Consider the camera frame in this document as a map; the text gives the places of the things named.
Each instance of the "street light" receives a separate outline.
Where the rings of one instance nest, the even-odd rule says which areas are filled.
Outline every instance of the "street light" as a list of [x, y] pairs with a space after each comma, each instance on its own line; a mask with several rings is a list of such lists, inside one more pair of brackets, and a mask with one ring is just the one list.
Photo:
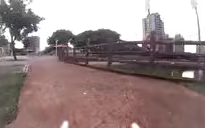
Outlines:
[[[201, 30], [200, 30], [200, 21], [199, 21], [199, 15], [198, 15], [198, 2], [197, 0], [191, 0], [191, 5], [195, 9], [195, 14], [197, 16], [197, 26], [198, 26], [198, 41], [201, 41]], [[201, 47], [197, 46], [197, 52], [201, 53]]]

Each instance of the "paved walkway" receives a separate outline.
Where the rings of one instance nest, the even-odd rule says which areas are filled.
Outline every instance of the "paved walkway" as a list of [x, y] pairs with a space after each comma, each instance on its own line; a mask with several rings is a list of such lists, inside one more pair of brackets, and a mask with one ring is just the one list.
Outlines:
[[205, 96], [175, 83], [32, 61], [11, 128], [205, 128]]

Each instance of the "white object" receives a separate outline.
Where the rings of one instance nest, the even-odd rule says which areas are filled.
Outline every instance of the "white object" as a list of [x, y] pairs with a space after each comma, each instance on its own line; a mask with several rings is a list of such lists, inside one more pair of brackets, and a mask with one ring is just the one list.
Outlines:
[[69, 122], [65, 120], [60, 128], [69, 128]]
[[145, 3], [146, 3], [146, 4], [145, 4], [145, 5], [146, 5], [146, 6], [145, 6], [145, 9], [146, 9], [146, 11], [148, 12], [148, 10], [150, 10], [150, 0], [146, 0]]
[[198, 5], [197, 0], [191, 0], [191, 6], [192, 6], [193, 8], [197, 8], [197, 5]]
[[136, 124], [136, 123], [132, 123], [131, 128], [140, 128], [140, 126], [138, 124]]

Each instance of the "distant building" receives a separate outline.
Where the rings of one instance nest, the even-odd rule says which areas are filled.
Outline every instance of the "distant building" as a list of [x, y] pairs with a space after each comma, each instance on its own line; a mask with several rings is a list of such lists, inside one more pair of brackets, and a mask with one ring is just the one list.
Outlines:
[[24, 47], [28, 51], [39, 53], [39, 51], [40, 51], [40, 37], [38, 37], [38, 36], [27, 37], [24, 41]]
[[[184, 41], [184, 37], [181, 34], [175, 35], [175, 41]], [[184, 45], [173, 45], [173, 52], [181, 53], [184, 52]]]
[[143, 39], [147, 39], [152, 31], [155, 32], [156, 40], [162, 40], [165, 37], [164, 23], [159, 13], [149, 14], [142, 20], [143, 23]]

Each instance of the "lamp post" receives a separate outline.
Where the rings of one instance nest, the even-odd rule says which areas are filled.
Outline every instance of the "lamp post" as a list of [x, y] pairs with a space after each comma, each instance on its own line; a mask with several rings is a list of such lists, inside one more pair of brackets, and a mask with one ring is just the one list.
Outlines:
[[55, 41], [55, 48], [56, 48], [55, 55], [57, 57], [58, 56], [58, 40]]
[[[197, 5], [198, 5], [197, 0], [191, 0], [191, 5], [195, 9], [195, 14], [197, 17], [198, 41], [201, 41], [201, 29], [200, 29], [200, 21], [199, 21], [198, 8], [197, 8]], [[201, 53], [201, 46], [197, 46], [196, 52]]]

